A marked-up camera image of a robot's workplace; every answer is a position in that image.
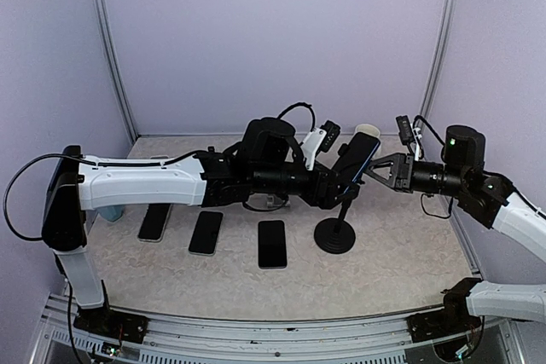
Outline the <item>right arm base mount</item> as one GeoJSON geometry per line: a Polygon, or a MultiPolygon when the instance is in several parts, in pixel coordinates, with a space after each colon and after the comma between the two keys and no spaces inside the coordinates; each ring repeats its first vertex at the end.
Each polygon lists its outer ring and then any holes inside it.
{"type": "Polygon", "coordinates": [[[480,327],[482,319],[469,313],[466,299],[481,281],[479,278],[464,278],[451,289],[443,291],[441,309],[408,316],[406,322],[412,342],[443,338],[480,327]]]}

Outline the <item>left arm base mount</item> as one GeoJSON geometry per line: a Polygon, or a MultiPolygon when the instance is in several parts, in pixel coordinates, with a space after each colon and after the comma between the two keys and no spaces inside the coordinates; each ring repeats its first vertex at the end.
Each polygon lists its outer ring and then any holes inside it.
{"type": "Polygon", "coordinates": [[[95,335],[141,344],[148,328],[148,318],[112,309],[80,309],[73,324],[77,329],[95,335]]]}

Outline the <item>black phone landscape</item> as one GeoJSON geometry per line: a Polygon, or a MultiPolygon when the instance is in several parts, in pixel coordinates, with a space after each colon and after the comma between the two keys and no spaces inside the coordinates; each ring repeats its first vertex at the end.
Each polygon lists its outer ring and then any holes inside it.
{"type": "Polygon", "coordinates": [[[284,269],[287,265],[284,221],[260,221],[258,223],[258,266],[261,269],[284,269]]]}

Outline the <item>white phone stand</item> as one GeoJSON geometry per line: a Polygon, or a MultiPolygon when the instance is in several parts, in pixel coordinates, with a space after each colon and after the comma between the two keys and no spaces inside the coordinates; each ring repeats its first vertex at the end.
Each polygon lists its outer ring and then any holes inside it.
{"type": "Polygon", "coordinates": [[[268,211],[273,211],[276,209],[282,209],[289,207],[291,205],[289,197],[281,198],[274,194],[269,194],[266,196],[266,209],[268,211]]]}

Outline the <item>black phone clear case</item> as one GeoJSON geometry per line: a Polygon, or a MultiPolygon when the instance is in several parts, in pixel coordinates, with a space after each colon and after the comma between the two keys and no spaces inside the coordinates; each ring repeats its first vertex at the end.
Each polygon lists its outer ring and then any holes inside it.
{"type": "Polygon", "coordinates": [[[171,214],[171,204],[152,204],[148,206],[137,238],[140,241],[160,242],[171,214]]]}

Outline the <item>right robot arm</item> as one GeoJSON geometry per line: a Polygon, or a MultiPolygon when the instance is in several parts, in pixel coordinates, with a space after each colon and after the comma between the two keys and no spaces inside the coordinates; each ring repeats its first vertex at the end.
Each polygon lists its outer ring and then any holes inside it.
{"type": "MultiPolygon", "coordinates": [[[[485,136],[471,127],[447,128],[439,163],[395,153],[370,162],[366,173],[394,191],[451,197],[485,228],[545,258],[544,213],[506,176],[485,170],[485,136]]],[[[443,305],[436,324],[446,333],[480,316],[544,322],[545,287],[466,278],[445,293],[443,305]]]]}

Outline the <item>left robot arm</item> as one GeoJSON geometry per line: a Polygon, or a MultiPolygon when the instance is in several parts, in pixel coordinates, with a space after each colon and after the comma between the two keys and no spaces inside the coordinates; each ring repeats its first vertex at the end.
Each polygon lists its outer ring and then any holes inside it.
{"type": "Polygon", "coordinates": [[[59,163],[46,192],[38,239],[55,254],[86,320],[103,334],[119,326],[119,314],[87,252],[84,214],[119,205],[176,204],[216,207],[246,204],[253,194],[282,199],[298,195],[308,205],[331,209],[338,172],[317,162],[340,133],[331,121],[302,142],[280,119],[251,121],[240,142],[217,152],[209,147],[167,159],[103,159],[84,156],[78,145],[55,154],[59,163]]]}

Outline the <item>black phone blue edge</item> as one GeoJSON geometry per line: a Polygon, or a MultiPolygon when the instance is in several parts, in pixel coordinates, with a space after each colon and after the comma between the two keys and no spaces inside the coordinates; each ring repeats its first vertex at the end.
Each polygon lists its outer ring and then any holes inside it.
{"type": "Polygon", "coordinates": [[[339,157],[332,168],[337,173],[337,182],[357,182],[379,147],[377,137],[362,132],[355,134],[338,151],[339,157]]]}

